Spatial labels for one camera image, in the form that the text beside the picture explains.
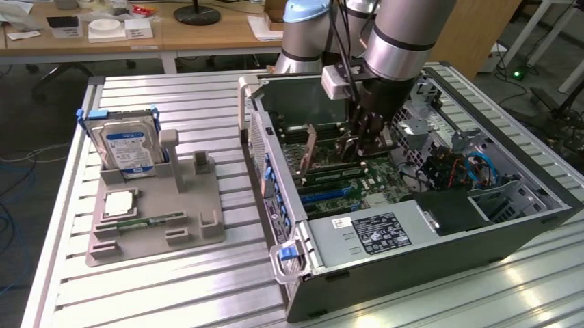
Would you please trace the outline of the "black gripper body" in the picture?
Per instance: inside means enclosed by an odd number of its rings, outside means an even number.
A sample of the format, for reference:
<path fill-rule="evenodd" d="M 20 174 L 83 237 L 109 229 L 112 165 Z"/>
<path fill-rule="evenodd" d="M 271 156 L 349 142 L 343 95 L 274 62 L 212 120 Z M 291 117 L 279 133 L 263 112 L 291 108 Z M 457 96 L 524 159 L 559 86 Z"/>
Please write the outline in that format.
<path fill-rule="evenodd" d="M 410 96 L 416 82 L 417 78 L 403 81 L 382 78 L 365 80 L 361 85 L 358 103 L 362 113 L 373 113 L 383 119 L 393 119 Z"/>

